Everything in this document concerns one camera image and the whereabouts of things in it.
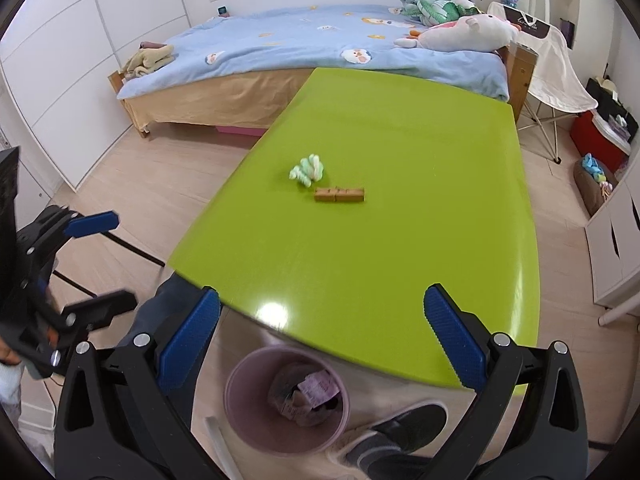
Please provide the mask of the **person left hand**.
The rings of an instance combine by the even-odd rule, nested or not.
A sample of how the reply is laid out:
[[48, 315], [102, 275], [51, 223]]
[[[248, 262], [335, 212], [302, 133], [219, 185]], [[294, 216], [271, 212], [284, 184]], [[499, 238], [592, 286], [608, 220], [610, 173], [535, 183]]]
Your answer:
[[0, 363], [6, 366], [17, 366], [21, 362], [21, 357], [3, 339], [0, 339]]

